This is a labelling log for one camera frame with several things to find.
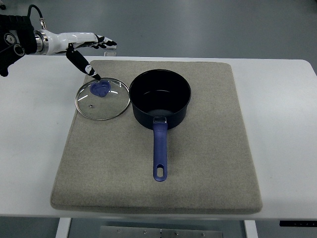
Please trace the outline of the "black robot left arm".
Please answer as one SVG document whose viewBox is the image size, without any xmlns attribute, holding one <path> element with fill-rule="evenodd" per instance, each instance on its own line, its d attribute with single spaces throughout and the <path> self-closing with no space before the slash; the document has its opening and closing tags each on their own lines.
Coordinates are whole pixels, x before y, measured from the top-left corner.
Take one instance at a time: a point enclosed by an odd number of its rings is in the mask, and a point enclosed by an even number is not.
<svg viewBox="0 0 317 238">
<path fill-rule="evenodd" d="M 37 51 L 34 27 L 29 16 L 0 16 L 0 75 L 8 76 L 8 68 L 25 55 Z"/>
</svg>

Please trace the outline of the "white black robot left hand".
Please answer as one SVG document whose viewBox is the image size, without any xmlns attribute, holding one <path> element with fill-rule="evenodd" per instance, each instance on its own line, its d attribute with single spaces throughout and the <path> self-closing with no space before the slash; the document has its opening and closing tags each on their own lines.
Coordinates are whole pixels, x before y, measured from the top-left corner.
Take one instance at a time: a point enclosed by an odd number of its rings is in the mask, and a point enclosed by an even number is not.
<svg viewBox="0 0 317 238">
<path fill-rule="evenodd" d="M 53 55 L 65 53 L 67 59 L 81 72 L 97 81 L 101 77 L 96 73 L 85 57 L 77 51 L 78 48 L 89 47 L 94 49 L 116 49 L 117 43 L 105 36 L 95 33 L 69 32 L 55 34 L 48 30 L 35 31 L 37 53 Z"/>
</svg>

